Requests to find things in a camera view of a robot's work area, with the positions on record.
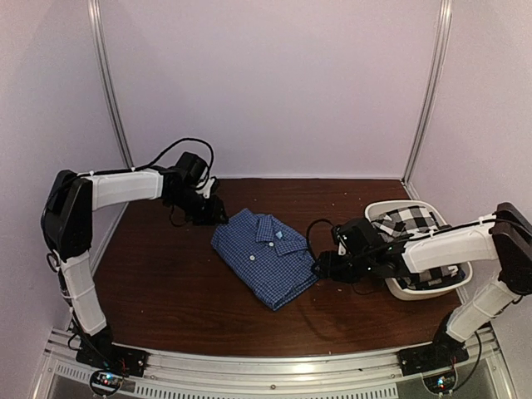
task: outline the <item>dark brown wooden surface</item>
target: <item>dark brown wooden surface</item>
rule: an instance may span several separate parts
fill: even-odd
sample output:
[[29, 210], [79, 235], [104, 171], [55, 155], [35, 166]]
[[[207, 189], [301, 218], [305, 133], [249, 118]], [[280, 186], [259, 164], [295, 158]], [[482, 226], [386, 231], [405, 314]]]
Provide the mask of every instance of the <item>dark brown wooden surface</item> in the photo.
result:
[[[314, 219], [343, 223], [366, 205], [405, 199], [391, 180], [223, 180], [229, 215], [271, 213], [304, 234]], [[101, 306], [117, 342], [168, 351], [245, 356], [359, 352], [431, 340], [455, 293], [402, 302], [386, 287], [320, 281], [273, 312], [210, 246], [214, 227], [174, 228], [160, 201], [129, 205], [96, 273]], [[313, 233], [333, 249], [329, 228]]]

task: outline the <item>vent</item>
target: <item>vent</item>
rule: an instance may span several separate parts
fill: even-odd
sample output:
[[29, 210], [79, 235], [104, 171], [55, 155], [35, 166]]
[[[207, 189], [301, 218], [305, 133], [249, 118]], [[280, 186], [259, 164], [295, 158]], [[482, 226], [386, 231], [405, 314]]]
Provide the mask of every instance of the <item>vent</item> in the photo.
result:
[[91, 377], [91, 374], [83, 368], [62, 362], [57, 364], [56, 374], [87, 384], [89, 383], [89, 378]]
[[[135, 396], [145, 399], [249, 399], [261, 398], [265, 396], [249, 395], [235, 396], [224, 395], [223, 397], [210, 393], [185, 392], [173, 388], [151, 385], [149, 383], [137, 382], [135, 387]], [[395, 384], [386, 384], [380, 387], [371, 387], [357, 389], [353, 391], [329, 393], [321, 396], [302, 396], [302, 395], [268, 395], [267, 398], [276, 399], [276, 397], [292, 399], [398, 399], [397, 387]]]

